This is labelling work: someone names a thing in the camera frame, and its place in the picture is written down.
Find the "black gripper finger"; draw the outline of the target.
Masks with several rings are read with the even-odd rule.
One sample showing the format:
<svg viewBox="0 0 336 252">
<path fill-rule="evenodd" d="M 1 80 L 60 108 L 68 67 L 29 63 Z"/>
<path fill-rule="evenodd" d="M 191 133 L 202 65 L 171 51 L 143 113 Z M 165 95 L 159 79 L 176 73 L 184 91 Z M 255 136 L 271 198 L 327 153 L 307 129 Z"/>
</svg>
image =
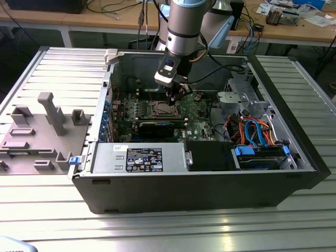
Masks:
<svg viewBox="0 0 336 252">
<path fill-rule="evenodd" d="M 175 95 L 176 95 L 176 86 L 175 85 L 166 88 L 166 96 L 167 96 L 166 104 L 168 106 L 175 105 L 175 103 L 176 103 Z"/>
<path fill-rule="evenodd" d="M 180 84 L 177 93 L 175 94 L 175 101 L 181 101 L 183 97 L 193 93 L 193 89 L 186 83 Z"/>
</svg>

